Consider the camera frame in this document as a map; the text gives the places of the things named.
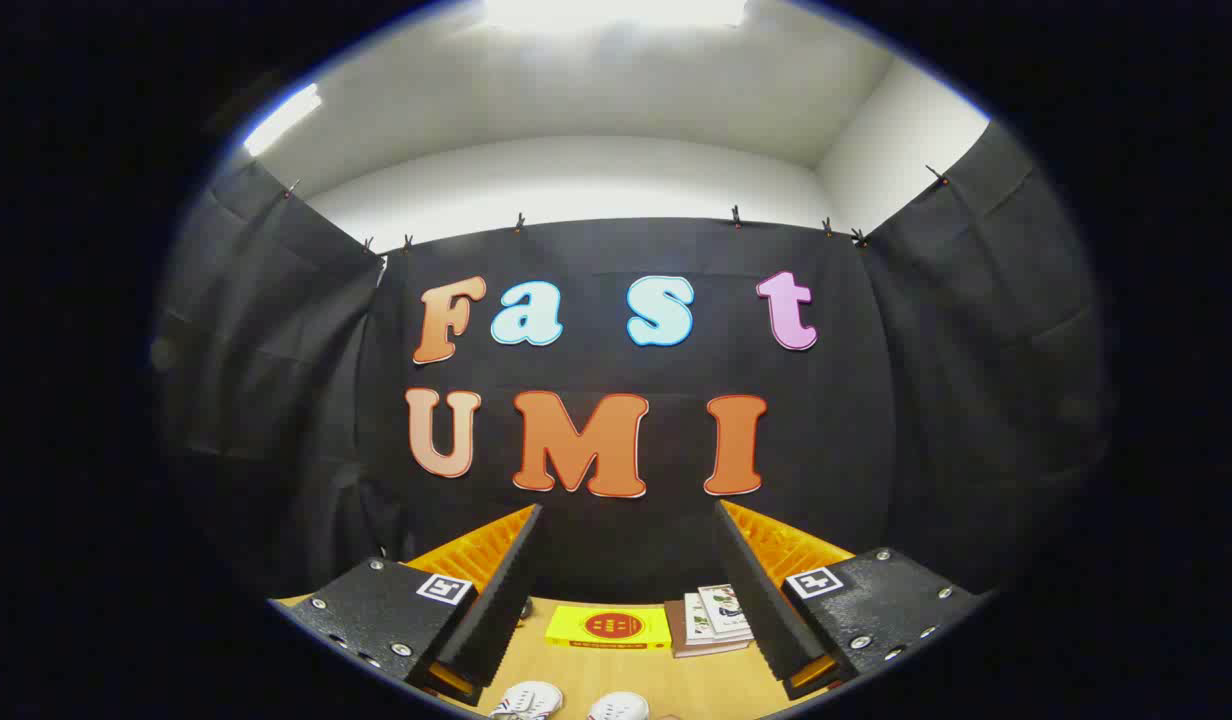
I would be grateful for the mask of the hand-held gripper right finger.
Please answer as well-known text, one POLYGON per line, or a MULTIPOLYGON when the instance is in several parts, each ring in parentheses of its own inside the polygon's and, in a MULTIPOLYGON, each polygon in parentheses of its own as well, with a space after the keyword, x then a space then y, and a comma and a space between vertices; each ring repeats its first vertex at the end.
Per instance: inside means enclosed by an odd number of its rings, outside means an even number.
POLYGON ((894 547, 853 554, 729 501, 715 505, 715 538, 791 702, 898 665, 987 600, 894 547))

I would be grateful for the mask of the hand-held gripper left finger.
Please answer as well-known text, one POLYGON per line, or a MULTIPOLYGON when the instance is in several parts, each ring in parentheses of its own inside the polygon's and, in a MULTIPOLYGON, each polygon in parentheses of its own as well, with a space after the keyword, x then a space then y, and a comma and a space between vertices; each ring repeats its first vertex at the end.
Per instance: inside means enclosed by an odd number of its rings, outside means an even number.
POLYGON ((476 705, 529 603, 543 517, 533 503, 410 562, 370 557, 269 605, 392 685, 476 705))

